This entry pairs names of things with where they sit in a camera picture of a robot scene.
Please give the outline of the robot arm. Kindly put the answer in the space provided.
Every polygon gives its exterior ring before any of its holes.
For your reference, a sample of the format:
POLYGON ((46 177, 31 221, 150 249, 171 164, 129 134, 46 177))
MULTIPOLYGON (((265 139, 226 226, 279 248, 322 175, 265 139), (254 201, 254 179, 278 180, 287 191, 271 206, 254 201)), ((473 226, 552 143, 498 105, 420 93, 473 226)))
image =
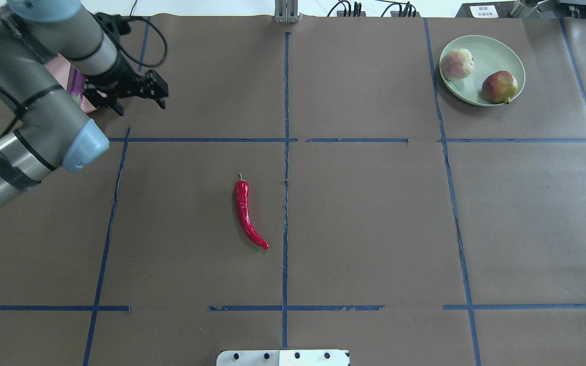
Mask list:
POLYGON ((7 1, 0 7, 0 100, 14 114, 0 136, 0 209, 58 168, 72 173, 98 159, 109 139, 46 64, 62 56, 84 77, 83 95, 118 115, 121 98, 165 108, 167 82, 120 44, 139 16, 93 14, 80 1, 7 1), (15 128, 15 122, 21 127, 15 128))

